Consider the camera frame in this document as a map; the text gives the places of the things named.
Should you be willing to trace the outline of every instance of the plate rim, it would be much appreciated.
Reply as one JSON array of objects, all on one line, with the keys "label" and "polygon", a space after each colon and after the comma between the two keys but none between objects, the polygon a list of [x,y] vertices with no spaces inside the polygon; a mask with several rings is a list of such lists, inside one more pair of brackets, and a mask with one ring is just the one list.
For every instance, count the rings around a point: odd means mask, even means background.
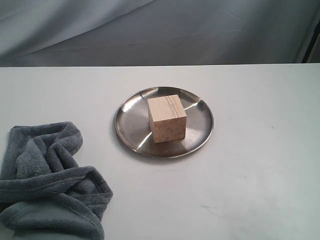
[{"label": "plate rim", "polygon": [[[136,149],[133,149],[132,147],[130,147],[127,143],[127,141],[123,138],[122,134],[119,133],[118,131],[118,128],[117,128],[117,116],[119,114],[119,111],[121,109],[121,107],[124,105],[125,102],[127,102],[130,98],[132,98],[133,96],[141,93],[141,92],[144,92],[144,91],[147,91],[147,90],[151,90],[151,89],[158,89],[158,88],[171,88],[171,89],[176,89],[176,90],[182,90],[184,92],[188,92],[192,95],[195,95],[196,97],[198,97],[200,99],[200,101],[202,101],[206,107],[209,109],[209,112],[210,112],[210,115],[211,115],[211,119],[212,119],[212,127],[211,127],[211,130],[210,130],[210,133],[208,134],[207,138],[199,145],[197,146],[195,149],[193,150],[190,150],[186,153],[183,153],[183,154],[179,154],[179,155],[174,155],[174,156],[155,156],[155,155],[150,155],[150,154],[146,154],[146,153],[143,153],[141,151],[138,151]],[[133,151],[134,153],[137,153],[137,154],[140,154],[140,155],[143,155],[143,156],[146,156],[146,157],[150,157],[150,158],[154,158],[154,159],[176,159],[176,158],[180,158],[180,157],[183,157],[183,156],[186,156],[186,155],[189,155],[191,153],[194,153],[195,151],[197,151],[198,149],[200,149],[204,144],[207,143],[207,141],[209,140],[210,136],[212,135],[213,131],[214,131],[214,127],[215,127],[215,119],[214,119],[214,115],[209,107],[209,105],[201,98],[199,97],[198,95],[188,91],[188,90],[185,90],[185,89],[182,89],[182,88],[179,88],[179,87],[174,87],[174,86],[153,86],[153,87],[148,87],[148,88],[145,88],[145,89],[142,89],[140,91],[137,91],[135,92],[134,94],[130,95],[129,97],[127,97],[121,104],[120,106],[117,108],[115,114],[114,114],[114,118],[113,118],[113,121],[114,121],[114,129],[115,129],[115,132],[116,132],[116,135],[117,137],[121,140],[121,142],[125,145],[125,147],[127,149],[130,149],[131,151]]]}]

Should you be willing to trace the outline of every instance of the gray curtain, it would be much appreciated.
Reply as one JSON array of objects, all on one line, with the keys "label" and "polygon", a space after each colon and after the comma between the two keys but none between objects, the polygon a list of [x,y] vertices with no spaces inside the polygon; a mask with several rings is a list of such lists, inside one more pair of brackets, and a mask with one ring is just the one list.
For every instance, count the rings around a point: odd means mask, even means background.
[{"label": "gray curtain", "polygon": [[1,66],[294,63],[320,6],[320,0],[0,3]]}]

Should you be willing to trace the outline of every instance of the stainless steel plate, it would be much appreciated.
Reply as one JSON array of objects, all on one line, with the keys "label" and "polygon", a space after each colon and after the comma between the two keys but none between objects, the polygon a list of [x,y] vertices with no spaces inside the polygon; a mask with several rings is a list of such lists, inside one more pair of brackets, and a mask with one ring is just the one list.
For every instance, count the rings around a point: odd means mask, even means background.
[{"label": "stainless steel plate", "polygon": [[[148,121],[147,99],[178,94],[187,115],[185,139],[154,143]],[[115,114],[115,130],[131,150],[155,158],[177,158],[199,149],[214,128],[208,105],[193,93],[175,87],[152,87],[129,97]]]}]

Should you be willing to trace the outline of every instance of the wooden block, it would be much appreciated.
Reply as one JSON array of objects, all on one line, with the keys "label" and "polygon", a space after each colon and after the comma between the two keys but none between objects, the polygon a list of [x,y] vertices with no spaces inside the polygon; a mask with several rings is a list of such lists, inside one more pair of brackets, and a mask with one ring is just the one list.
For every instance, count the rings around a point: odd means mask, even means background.
[{"label": "wooden block", "polygon": [[186,137],[187,115],[178,95],[147,101],[149,123],[156,144]]}]

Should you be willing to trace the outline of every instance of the fleece cloth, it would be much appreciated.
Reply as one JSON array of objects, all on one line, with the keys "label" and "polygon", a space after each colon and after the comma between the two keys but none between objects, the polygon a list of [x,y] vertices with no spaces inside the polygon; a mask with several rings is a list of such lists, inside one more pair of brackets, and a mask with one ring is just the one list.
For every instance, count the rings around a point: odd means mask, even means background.
[{"label": "fleece cloth", "polygon": [[113,192],[73,155],[83,139],[71,122],[15,126],[0,174],[0,221],[14,240],[103,240]]}]

